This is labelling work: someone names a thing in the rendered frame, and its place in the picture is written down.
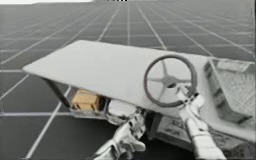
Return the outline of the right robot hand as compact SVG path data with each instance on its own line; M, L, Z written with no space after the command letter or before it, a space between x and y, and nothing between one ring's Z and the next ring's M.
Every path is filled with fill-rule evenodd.
M200 93L195 92L189 96L188 87L179 86L176 91L176 96L181 101L181 106L178 110L183 121L188 119L201 120L200 110L202 109L205 100Z

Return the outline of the dark steering wheel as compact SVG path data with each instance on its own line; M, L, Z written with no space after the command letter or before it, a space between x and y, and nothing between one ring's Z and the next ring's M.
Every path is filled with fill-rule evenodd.
M175 76L169 75L167 73L167 67L166 67L166 64L164 62L165 59L177 59L177 60L183 62L188 67L188 69L190 70L190 74L191 74L190 79L189 80L179 79L179 78L177 78ZM148 77L148 74L149 74L150 70L153 68L153 66L156 63L158 63L159 61L162 62L164 76L162 78L160 78L160 79L150 79ZM150 99L151 102L153 102L156 105L159 105L160 107L164 107L164 108L177 107L177 106L183 104L183 101L182 100L177 100L177 101L174 101L174 102L171 102L171 103L162 103L160 101L160 99L155 99L150 94L150 92L148 90L147 81L149 79L153 80L154 82L159 82L159 83L163 84L163 88L161 90L160 96L163 95L164 91L167 88L174 88L179 83L190 83L190 86L186 86L185 87L185 89L186 89L185 97L187 99L189 99L189 98L194 96L194 94L196 93L196 87L197 87L197 84L198 84L197 72L195 70L195 67L185 57L182 57L182 56L179 56L179 55L165 55L165 56L161 56L161 57L158 57L157 59L155 59L152 63L149 64L148 68L145 71L144 79L143 79L143 88L144 88L144 91L146 93L146 96Z

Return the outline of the grey mesh tray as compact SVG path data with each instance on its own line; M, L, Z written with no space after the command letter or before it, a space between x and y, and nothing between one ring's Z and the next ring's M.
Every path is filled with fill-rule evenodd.
M231 123L255 124L255 64L248 61L211 58L204 71L218 116Z

